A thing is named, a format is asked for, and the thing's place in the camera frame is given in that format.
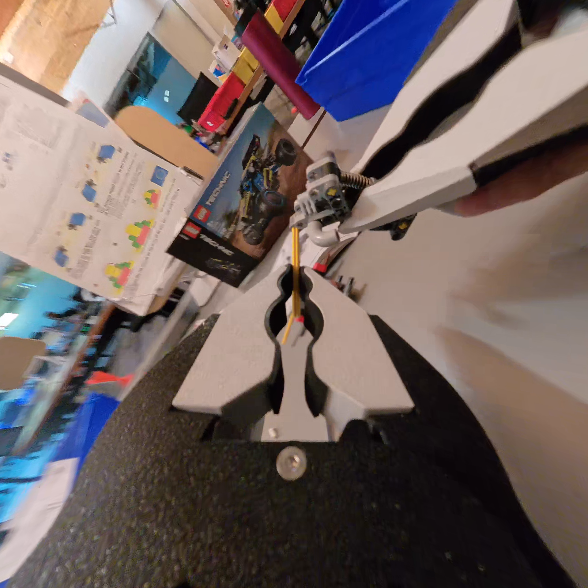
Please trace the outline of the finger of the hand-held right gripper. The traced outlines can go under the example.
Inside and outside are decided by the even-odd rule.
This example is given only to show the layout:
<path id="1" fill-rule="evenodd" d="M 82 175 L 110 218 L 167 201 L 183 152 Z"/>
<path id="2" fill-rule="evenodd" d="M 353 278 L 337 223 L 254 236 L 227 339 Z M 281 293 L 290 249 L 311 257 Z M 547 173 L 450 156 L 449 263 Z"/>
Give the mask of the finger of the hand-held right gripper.
<path id="1" fill-rule="evenodd" d="M 352 215 L 340 226 L 341 233 L 376 229 L 429 208 L 436 208 L 474 192 L 471 163 L 497 135 L 482 133 L 488 125 L 483 115 L 489 105 L 473 106 L 448 130 L 412 149 L 396 168 L 359 196 Z"/>
<path id="2" fill-rule="evenodd" d="M 473 101 L 520 47 L 516 1 L 458 1 L 390 105 L 356 171 L 387 175 Z"/>

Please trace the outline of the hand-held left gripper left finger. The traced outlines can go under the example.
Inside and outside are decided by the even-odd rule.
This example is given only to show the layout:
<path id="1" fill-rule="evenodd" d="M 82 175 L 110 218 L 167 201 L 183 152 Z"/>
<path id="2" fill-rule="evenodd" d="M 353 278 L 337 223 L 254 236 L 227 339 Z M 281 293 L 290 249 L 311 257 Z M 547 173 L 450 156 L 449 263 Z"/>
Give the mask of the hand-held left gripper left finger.
<path id="1" fill-rule="evenodd" d="M 281 266 L 223 308 L 173 398 L 175 410 L 217 417 L 255 442 L 271 441 L 263 427 L 283 400 L 277 337 L 292 288 L 293 269 Z"/>

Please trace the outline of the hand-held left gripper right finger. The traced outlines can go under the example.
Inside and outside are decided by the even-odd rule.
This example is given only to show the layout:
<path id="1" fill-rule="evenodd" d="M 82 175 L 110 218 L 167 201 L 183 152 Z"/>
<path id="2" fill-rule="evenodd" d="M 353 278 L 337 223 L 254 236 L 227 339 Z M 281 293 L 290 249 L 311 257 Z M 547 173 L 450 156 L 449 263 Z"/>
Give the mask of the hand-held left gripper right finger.
<path id="1" fill-rule="evenodd" d="M 300 270 L 307 347 L 305 398 L 337 442 L 349 422 L 415 408 L 371 317 L 310 268 Z"/>

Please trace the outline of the yellow lego axle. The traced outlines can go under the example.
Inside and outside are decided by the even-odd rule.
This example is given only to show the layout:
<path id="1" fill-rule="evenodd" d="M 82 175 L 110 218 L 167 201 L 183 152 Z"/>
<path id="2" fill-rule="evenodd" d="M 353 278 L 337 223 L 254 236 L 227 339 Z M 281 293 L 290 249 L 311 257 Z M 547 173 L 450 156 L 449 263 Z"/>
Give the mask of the yellow lego axle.
<path id="1" fill-rule="evenodd" d="M 303 322 L 302 318 L 302 306 L 300 298 L 300 230 L 296 227 L 292 227 L 292 308 L 286 324 L 285 332 L 282 338 L 282 345 L 285 345 L 288 341 L 288 337 L 292 326 L 295 322 Z"/>

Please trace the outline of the grey lego suspension assembly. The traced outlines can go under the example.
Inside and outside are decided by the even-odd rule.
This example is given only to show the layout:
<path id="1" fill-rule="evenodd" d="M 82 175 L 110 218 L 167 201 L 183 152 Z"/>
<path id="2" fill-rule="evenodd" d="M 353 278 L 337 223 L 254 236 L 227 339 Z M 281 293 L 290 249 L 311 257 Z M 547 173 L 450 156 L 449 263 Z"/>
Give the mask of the grey lego suspension assembly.
<path id="1" fill-rule="evenodd" d="M 373 177 L 342 171 L 334 153 L 327 152 L 306 168 L 306 190 L 295 201 L 290 228 L 305 232 L 316 246 L 337 245 L 338 226 L 351 217 L 363 190 L 376 182 Z"/>

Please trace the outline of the lego chassis assembly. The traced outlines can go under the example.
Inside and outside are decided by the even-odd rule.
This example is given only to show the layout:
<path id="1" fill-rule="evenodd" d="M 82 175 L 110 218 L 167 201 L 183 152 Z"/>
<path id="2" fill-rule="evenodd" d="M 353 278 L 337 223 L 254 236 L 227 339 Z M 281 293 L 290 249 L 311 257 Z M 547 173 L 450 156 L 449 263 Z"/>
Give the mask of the lego chassis assembly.
<path id="1" fill-rule="evenodd" d="M 342 261 L 342 259 L 338 259 L 329 265 L 326 263 L 316 262 L 312 269 L 317 274 L 326 279 L 328 283 L 330 283 L 342 294 L 348 298 L 354 298 L 357 294 L 357 290 L 355 289 L 355 278 L 344 277 L 342 274 L 338 273 L 339 269 L 341 268 Z"/>

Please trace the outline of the lego set box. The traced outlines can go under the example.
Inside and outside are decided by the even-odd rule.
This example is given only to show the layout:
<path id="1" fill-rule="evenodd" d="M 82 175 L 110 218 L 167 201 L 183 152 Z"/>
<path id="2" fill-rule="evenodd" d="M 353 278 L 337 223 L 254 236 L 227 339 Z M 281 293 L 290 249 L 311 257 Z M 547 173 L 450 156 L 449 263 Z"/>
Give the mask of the lego set box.
<path id="1" fill-rule="evenodd" d="M 168 254 L 240 286 L 289 228 L 311 163 L 267 107 L 250 107 Z"/>

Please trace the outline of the person's right hand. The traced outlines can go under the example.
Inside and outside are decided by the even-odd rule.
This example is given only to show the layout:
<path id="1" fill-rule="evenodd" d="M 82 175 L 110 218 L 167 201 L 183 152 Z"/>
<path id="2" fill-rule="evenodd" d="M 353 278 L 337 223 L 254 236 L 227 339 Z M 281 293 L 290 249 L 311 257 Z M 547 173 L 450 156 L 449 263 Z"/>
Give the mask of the person's right hand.
<path id="1" fill-rule="evenodd" d="M 458 199 L 454 213 L 476 217 L 529 201 L 587 172 L 587 142 L 545 153 L 518 165 L 496 180 Z"/>

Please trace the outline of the blue bin with dividers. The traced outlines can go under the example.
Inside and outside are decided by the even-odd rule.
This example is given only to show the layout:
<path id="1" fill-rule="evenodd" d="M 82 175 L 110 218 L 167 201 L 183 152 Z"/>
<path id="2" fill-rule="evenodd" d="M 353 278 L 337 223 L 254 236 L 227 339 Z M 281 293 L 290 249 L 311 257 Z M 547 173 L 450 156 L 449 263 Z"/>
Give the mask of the blue bin with dividers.
<path id="1" fill-rule="evenodd" d="M 342 1 L 296 83 L 336 121 L 391 104 L 456 1 Z"/>

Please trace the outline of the maroon bottle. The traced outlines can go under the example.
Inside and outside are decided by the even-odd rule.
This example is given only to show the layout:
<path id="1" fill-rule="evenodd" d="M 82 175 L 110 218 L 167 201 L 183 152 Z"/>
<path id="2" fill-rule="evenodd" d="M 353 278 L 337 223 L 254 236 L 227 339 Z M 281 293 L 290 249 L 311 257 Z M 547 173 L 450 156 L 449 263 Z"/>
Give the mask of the maroon bottle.
<path id="1" fill-rule="evenodd" d="M 320 106 L 296 83 L 301 68 L 264 14 L 253 4 L 246 4 L 235 31 L 298 113 L 306 120 L 314 117 Z"/>

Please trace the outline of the yellow storage bin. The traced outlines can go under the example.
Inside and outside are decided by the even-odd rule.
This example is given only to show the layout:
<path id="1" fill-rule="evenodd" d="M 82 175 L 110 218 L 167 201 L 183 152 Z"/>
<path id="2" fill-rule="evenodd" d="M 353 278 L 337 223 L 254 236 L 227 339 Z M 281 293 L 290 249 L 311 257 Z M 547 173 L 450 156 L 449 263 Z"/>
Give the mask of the yellow storage bin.
<path id="1" fill-rule="evenodd" d="M 232 67 L 235 74 L 243 85 L 248 84 L 259 67 L 259 62 L 248 48 L 244 48 Z"/>

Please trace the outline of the white carton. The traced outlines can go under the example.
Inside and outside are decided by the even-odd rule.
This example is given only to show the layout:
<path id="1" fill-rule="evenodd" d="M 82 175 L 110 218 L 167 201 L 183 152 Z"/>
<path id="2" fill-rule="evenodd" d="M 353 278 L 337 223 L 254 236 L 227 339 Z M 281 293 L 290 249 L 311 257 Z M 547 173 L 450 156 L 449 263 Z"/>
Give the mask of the white carton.
<path id="1" fill-rule="evenodd" d="M 225 71 L 230 71 L 239 59 L 241 51 L 227 35 L 222 35 L 212 48 L 212 55 Z"/>

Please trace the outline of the red storage bin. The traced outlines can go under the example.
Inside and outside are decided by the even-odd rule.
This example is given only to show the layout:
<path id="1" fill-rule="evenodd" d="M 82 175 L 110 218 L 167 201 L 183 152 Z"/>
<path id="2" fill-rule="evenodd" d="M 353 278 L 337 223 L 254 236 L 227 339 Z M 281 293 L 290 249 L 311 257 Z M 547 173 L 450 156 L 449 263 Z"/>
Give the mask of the red storage bin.
<path id="1" fill-rule="evenodd" d="M 211 97 L 198 124 L 207 132 L 213 133 L 230 117 L 227 113 L 235 100 L 239 100 L 245 84 L 234 72 L 231 72 Z"/>

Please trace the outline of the black monitor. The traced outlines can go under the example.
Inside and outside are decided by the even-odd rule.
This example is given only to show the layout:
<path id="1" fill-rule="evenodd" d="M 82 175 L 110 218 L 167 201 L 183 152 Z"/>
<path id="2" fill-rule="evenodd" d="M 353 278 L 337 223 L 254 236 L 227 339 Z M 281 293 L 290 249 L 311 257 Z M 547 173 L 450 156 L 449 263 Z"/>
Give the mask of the black monitor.
<path id="1" fill-rule="evenodd" d="M 186 101 L 177 111 L 180 119 L 185 123 L 198 121 L 218 89 L 219 86 L 213 80 L 200 72 Z"/>

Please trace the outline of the tan poster backboard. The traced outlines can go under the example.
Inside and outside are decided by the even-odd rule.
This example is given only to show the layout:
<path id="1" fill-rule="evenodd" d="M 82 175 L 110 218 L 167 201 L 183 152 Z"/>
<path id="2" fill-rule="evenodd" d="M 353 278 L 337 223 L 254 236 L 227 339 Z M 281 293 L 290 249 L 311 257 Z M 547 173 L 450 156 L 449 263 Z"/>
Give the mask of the tan poster backboard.
<path id="1" fill-rule="evenodd" d="M 114 122 L 137 145 L 178 168 L 187 168 L 203 179 L 210 178 L 218 169 L 216 155 L 148 107 L 125 107 Z"/>

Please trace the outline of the instruction poster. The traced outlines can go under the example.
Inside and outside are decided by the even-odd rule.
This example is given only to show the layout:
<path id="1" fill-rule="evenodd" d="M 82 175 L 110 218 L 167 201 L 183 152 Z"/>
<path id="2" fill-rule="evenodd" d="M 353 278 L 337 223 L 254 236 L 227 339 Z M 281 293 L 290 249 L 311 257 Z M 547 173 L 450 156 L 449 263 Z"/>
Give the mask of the instruction poster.
<path id="1" fill-rule="evenodd" d="M 1 252 L 151 312 L 198 184 L 113 123 L 1 77 Z"/>

